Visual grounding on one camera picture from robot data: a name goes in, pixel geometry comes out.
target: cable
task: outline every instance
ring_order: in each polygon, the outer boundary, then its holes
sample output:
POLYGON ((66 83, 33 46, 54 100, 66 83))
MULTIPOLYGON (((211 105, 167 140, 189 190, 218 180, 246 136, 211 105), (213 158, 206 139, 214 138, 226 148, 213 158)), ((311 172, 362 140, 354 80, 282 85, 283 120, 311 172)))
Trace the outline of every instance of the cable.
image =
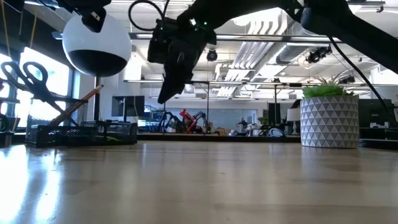
POLYGON ((395 115, 393 116, 393 114, 390 113, 389 108, 387 107, 386 103, 384 102, 384 100, 382 99, 381 95, 377 92, 377 90, 373 87, 372 83, 366 78, 366 76, 364 75, 364 73, 344 54, 344 52, 339 48, 339 46, 336 44, 335 40, 329 36, 330 42, 333 44, 333 46, 335 46, 335 49, 339 52, 339 54, 349 63, 349 65, 351 65, 358 73, 359 75, 362 77, 362 79, 366 82, 366 84, 368 84, 368 86, 370 87, 370 89, 373 91, 373 93, 377 96, 377 98, 379 99, 382 107, 384 108, 384 110, 388 113, 388 115, 390 116, 390 120, 392 123, 394 123, 395 126, 398 126, 398 122, 395 119, 395 115))
POLYGON ((6 35, 6 44, 7 44, 8 57, 11 58, 10 43, 9 43, 9 40, 8 40, 8 32, 7 32, 6 10, 4 8, 4 0, 1 0, 1 11, 2 11, 2 20, 4 22, 4 33, 6 35))
POLYGON ((344 66, 347 70, 345 71, 345 72, 350 72, 352 75, 354 75, 358 80, 360 80, 362 83, 365 83, 364 81, 362 81, 354 72, 351 72, 351 70, 353 69, 353 68, 348 68, 335 54, 333 54, 333 53, 331 53, 336 59, 337 59, 337 61, 339 61, 340 62, 340 64, 342 64, 342 66, 344 66))
POLYGON ((128 13, 129 13, 129 20, 130 20, 131 24, 132 24, 135 28, 137 28, 137 29, 139 29, 139 30, 142 30, 142 31, 154 31, 155 28, 148 29, 148 28, 140 27, 139 25, 137 25, 137 24, 132 20, 132 18, 131 18, 131 11, 132 11, 133 7, 136 6, 137 4, 140 4, 140 3, 147 3, 147 4, 150 4, 151 6, 153 6, 153 7, 157 10, 157 12, 160 14, 160 16, 161 16, 161 18, 162 18, 162 21, 164 21, 164 20, 165 20, 165 14, 166 14, 167 6, 169 5, 169 2, 170 2, 170 0, 167 0, 167 1, 166 1, 165 6, 164 6, 164 11, 162 12, 162 10, 160 10, 160 7, 157 6, 155 3, 153 3, 152 1, 149 1, 149 0, 137 0, 137 1, 134 1, 134 2, 130 5, 129 10, 128 10, 128 13))
POLYGON ((33 47, 33 40, 35 37, 35 30, 36 30, 36 23, 37 23, 37 10, 35 10, 35 21, 33 22, 33 29, 32 29, 32 36, 30 38, 30 49, 33 47))
POLYGON ((136 123, 138 124, 138 119, 137 119, 138 113, 137 113, 137 107, 136 107, 136 97, 137 97, 137 96, 134 96, 134 111, 136 112, 136 116, 134 117, 134 120, 135 120, 136 123))
POLYGON ((46 5, 46 3, 44 3, 42 0, 36 0, 36 1, 38 1, 40 4, 42 4, 43 6, 45 6, 45 7, 47 7, 47 8, 50 8, 50 9, 53 9, 53 8, 54 8, 54 7, 51 7, 51 6, 46 5))
MULTIPOLYGON (((146 5, 143 5, 143 6, 140 6, 140 7, 143 7, 143 8, 146 8, 146 9, 150 9, 150 10, 156 10, 156 9, 154 9, 153 7, 151 7, 151 6, 146 6, 146 5)), ((188 8, 189 8, 189 7, 186 6, 186 8, 183 8, 183 9, 167 9, 167 12, 185 11, 185 10, 187 10, 188 8)))

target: white geometric planter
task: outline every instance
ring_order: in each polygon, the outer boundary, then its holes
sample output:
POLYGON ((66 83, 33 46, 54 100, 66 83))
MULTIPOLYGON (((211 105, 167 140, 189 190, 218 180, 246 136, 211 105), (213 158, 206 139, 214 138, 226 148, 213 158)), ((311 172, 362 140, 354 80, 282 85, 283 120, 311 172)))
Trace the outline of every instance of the white geometric planter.
POLYGON ((309 98, 301 101, 300 110, 303 146, 357 148, 357 96, 309 98))

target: scissors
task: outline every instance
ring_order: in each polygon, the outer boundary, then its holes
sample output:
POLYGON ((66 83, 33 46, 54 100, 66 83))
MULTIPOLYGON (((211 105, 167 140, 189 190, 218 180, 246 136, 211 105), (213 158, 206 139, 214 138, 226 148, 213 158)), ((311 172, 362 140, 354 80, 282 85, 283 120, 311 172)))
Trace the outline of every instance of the scissors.
POLYGON ((4 85, 2 84, 4 82, 4 80, 2 78, 0 78, 0 91, 4 88, 4 85))
MULTIPOLYGON (((9 83, 11 83, 13 86, 22 91, 28 91, 32 93, 36 99, 48 103, 50 106, 59 111, 61 114, 64 114, 65 113, 64 110, 61 107, 59 107, 58 104, 56 104, 54 99, 55 97, 64 97, 64 96, 53 93, 47 88, 46 83, 47 79, 49 78, 49 73, 44 68, 44 66, 37 62, 26 62, 22 66, 22 68, 26 75, 23 74, 18 64, 15 62, 3 62, 1 64, 1 70, 6 75, 9 83), (40 73, 42 74, 41 80, 37 79, 33 74, 31 74, 31 72, 28 69, 29 65, 37 68, 40 71, 40 73), (19 83, 17 79, 15 79, 14 76, 12 76, 11 73, 7 71, 6 66, 10 66, 15 71, 17 76, 21 78, 25 84, 19 83)), ((67 120, 72 122, 74 125, 79 126, 71 117, 68 116, 67 120)))

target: white lamp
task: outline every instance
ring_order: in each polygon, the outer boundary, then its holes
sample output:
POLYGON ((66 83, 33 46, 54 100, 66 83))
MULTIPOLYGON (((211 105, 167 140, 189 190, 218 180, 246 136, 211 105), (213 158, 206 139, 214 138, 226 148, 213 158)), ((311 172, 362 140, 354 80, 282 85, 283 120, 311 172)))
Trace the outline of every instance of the white lamp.
POLYGON ((297 126, 296 121, 300 121, 300 108, 288 109, 286 121, 293 121, 293 134, 298 134, 296 132, 297 126))

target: white sphere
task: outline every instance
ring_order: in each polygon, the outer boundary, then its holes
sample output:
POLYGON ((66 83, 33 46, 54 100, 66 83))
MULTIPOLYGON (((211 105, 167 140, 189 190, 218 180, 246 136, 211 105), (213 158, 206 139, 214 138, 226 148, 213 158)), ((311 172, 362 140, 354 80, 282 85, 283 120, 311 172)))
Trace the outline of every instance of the white sphere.
POLYGON ((63 30, 62 45, 69 62, 81 73, 92 76, 119 73, 131 56, 129 34, 109 14, 99 33, 90 31, 81 16, 71 18, 63 30))

